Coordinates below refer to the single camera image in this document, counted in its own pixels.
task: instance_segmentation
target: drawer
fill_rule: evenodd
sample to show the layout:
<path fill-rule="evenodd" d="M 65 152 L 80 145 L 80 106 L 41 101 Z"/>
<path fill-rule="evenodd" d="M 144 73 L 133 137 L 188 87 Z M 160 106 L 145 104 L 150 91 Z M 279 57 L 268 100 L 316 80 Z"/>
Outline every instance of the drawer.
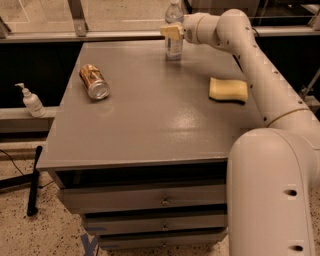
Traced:
<path fill-rule="evenodd" d="M 146 233 L 137 236 L 100 236 L 99 246 L 104 250 L 166 247 L 172 245 L 215 244 L 226 236 L 222 229 L 205 229 L 171 233 Z"/>
<path fill-rule="evenodd" d="M 91 235 L 168 232 L 198 228 L 227 227 L 226 205 L 179 207 L 134 212 L 115 212 L 105 217 L 84 218 Z"/>
<path fill-rule="evenodd" d="M 63 189 L 58 197 L 76 214 L 224 204 L 226 201 L 225 185 Z"/>

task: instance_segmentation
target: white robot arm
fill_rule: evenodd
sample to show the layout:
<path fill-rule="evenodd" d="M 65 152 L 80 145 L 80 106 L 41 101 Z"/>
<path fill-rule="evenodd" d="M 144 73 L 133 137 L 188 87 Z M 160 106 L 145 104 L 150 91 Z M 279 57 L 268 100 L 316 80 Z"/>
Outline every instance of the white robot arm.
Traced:
<path fill-rule="evenodd" d="M 227 203 L 232 256 L 315 256 L 308 190 L 320 181 L 320 125 L 258 47 L 240 10 L 198 13 L 183 22 L 184 38 L 233 54 L 266 128 L 231 149 Z"/>

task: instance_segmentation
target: black stand leg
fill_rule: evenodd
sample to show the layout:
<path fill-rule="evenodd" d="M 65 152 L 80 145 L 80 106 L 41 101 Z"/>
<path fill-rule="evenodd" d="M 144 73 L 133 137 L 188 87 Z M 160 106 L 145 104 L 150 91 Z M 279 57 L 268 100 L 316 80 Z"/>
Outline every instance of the black stand leg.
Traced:
<path fill-rule="evenodd" d="M 39 160 L 41 151 L 42 151 L 42 147 L 38 146 L 36 149 L 36 156 L 35 156 L 35 160 L 34 160 L 32 174 L 26 174 L 26 175 L 19 176 L 19 177 L 0 180 L 0 190 L 15 187 L 15 186 L 20 186 L 20 185 L 27 184 L 27 183 L 31 183 L 28 209 L 27 209 L 27 215 L 29 217 L 37 214 L 37 212 L 38 212 L 38 209 L 36 208 L 36 201 L 37 201 L 39 172 L 36 169 L 36 165 Z"/>

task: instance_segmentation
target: aluminum can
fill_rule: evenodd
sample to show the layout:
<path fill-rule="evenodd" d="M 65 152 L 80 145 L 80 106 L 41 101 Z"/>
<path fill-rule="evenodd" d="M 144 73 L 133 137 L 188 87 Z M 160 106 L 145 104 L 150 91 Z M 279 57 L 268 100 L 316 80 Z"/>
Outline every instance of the aluminum can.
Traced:
<path fill-rule="evenodd" d="M 86 86 L 88 95 L 94 100 L 101 100 L 109 95 L 109 84 L 104 80 L 100 70 L 92 65 L 84 65 L 79 75 Z"/>

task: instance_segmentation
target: yellow sponge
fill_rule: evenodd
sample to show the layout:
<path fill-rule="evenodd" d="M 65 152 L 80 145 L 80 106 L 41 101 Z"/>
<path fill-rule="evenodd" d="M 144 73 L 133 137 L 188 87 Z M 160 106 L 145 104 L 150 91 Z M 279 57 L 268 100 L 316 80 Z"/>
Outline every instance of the yellow sponge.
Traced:
<path fill-rule="evenodd" d="M 247 102 L 247 83 L 240 80 L 219 80 L 211 77 L 209 97 L 214 100 Z"/>

